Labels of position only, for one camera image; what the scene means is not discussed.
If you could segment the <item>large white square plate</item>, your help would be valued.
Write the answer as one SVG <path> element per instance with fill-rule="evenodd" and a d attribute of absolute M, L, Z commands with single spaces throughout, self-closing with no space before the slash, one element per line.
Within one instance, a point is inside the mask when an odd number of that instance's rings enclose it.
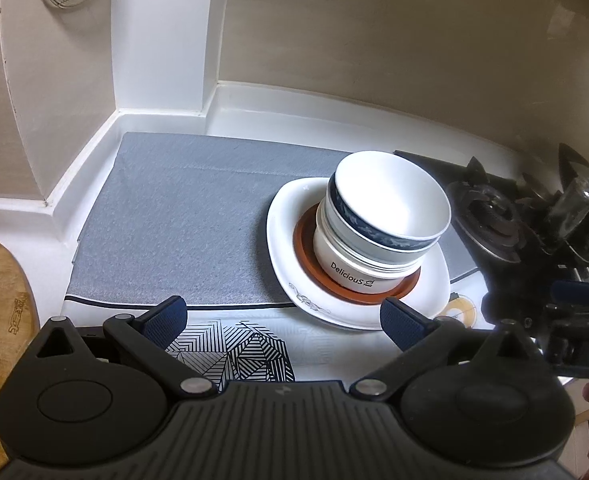
<path fill-rule="evenodd" d="M 381 294 L 352 292 L 323 272 L 313 249 L 316 208 L 326 178 L 297 179 L 281 186 L 268 209 L 266 238 L 277 280 L 293 304 L 325 322 L 355 330 L 380 330 Z M 442 312 L 451 283 L 441 247 L 424 257 L 419 271 L 391 294 L 428 318 Z"/>

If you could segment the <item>cream bowls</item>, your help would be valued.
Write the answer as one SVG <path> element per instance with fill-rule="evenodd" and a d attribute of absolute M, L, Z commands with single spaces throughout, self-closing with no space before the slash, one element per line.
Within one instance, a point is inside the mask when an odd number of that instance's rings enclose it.
<path fill-rule="evenodd" d="M 326 205 L 327 200 L 324 198 L 316 210 L 313 248 L 321 268 L 337 284 L 360 294 L 383 294 L 395 289 L 401 281 L 421 267 L 424 256 L 411 263 L 391 266 L 349 249 L 331 228 Z"/>

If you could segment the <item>white bowl blue pattern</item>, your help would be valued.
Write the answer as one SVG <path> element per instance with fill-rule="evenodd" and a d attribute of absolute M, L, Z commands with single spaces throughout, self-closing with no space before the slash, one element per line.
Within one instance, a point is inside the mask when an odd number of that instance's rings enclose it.
<path fill-rule="evenodd" d="M 377 266 L 420 259 L 451 224 L 442 186 L 413 162 L 379 151 L 349 154 L 329 178 L 325 217 L 349 252 Z"/>

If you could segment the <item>orange round plate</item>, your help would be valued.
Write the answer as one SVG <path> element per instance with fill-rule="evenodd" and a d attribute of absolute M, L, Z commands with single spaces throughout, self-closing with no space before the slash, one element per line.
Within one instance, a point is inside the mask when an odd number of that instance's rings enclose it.
<path fill-rule="evenodd" d="M 394 288 L 390 288 L 385 292 L 378 292 L 378 294 L 354 292 L 354 290 L 337 284 L 337 282 L 335 282 L 325 270 L 323 270 L 317 261 L 314 252 L 313 236 L 316 229 L 316 209 L 317 205 L 309 207 L 300 220 L 296 222 L 293 233 L 293 246 L 297 261 L 299 261 L 304 272 L 317 285 L 319 285 L 321 289 L 325 292 L 330 292 L 334 297 L 354 302 L 354 304 L 373 306 L 374 304 L 381 304 L 381 301 L 385 297 L 392 296 L 401 299 L 407 296 L 409 292 L 415 288 L 420 278 L 420 269 L 405 276 L 405 278 L 403 278 Z"/>

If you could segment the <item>grey dish mat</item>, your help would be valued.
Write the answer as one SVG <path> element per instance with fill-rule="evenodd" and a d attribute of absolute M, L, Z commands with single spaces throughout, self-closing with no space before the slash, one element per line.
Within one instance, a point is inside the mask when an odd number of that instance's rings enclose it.
<path fill-rule="evenodd" d="M 327 177 L 339 151 L 193 134 L 123 136 L 80 235 L 69 301 L 142 308 L 288 304 L 266 241 L 282 185 Z"/>

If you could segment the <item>glass jar on stove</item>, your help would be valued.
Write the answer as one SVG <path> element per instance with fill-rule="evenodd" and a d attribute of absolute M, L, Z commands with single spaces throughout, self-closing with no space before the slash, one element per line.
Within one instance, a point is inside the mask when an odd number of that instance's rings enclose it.
<path fill-rule="evenodd" d="M 589 213 L 589 179 L 577 176 L 552 206 L 546 218 L 553 240 L 566 240 Z"/>

